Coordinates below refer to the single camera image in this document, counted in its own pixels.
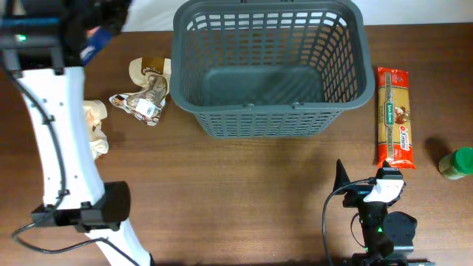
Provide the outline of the red spaghetti packet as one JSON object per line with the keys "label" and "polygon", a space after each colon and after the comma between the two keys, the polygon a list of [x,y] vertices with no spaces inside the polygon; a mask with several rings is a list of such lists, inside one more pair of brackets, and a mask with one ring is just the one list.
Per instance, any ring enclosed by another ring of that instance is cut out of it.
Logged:
{"label": "red spaghetti packet", "polygon": [[415,169],[409,101],[409,73],[377,68],[378,165]]}

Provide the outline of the brown clear snack bag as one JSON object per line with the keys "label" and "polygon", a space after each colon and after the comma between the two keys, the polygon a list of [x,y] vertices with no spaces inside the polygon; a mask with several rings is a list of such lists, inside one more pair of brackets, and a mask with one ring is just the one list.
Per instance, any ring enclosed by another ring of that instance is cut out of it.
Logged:
{"label": "brown clear snack bag", "polygon": [[156,126],[170,93],[171,59],[136,58],[129,64],[129,76],[140,90],[113,95],[109,102],[147,126]]}

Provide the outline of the beige food bag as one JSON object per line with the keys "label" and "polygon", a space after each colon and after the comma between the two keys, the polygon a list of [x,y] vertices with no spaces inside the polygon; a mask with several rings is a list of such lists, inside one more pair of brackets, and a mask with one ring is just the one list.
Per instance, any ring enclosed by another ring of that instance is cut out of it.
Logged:
{"label": "beige food bag", "polygon": [[94,160],[109,150],[107,136],[103,133],[102,120],[107,118],[107,110],[100,100],[85,100],[83,102],[84,117],[89,133],[89,146]]}

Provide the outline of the blue tissue multipack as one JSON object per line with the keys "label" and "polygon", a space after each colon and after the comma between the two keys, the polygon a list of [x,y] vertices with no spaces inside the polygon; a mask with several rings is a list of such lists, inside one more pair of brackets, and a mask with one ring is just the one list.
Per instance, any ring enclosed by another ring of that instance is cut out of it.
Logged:
{"label": "blue tissue multipack", "polygon": [[112,40],[110,31],[96,27],[87,32],[86,46],[81,51],[81,60],[86,66]]}

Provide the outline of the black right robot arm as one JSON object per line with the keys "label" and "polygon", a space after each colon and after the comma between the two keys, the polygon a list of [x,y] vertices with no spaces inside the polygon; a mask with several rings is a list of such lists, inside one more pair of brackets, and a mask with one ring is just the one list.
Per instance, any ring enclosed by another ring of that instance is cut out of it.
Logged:
{"label": "black right robot arm", "polygon": [[333,191],[344,197],[345,208],[355,208],[355,218],[359,219],[364,242],[363,253],[355,253],[349,259],[342,259],[341,265],[433,265],[427,259],[408,258],[414,251],[418,221],[413,216],[400,211],[389,212],[388,208],[400,199],[405,187],[403,175],[388,162],[383,162],[374,177],[350,181],[340,160],[336,162],[336,178]]}

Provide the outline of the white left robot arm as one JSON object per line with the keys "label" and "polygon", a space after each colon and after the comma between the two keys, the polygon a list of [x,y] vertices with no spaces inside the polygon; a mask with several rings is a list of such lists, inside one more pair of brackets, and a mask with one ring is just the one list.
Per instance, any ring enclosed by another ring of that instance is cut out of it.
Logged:
{"label": "white left robot arm", "polygon": [[33,125],[44,175],[42,203],[15,241],[33,228],[72,226],[111,265],[153,265],[129,214],[127,183],[105,183],[89,145],[83,111],[89,32],[118,35],[129,0],[2,2],[1,68],[21,93]]}

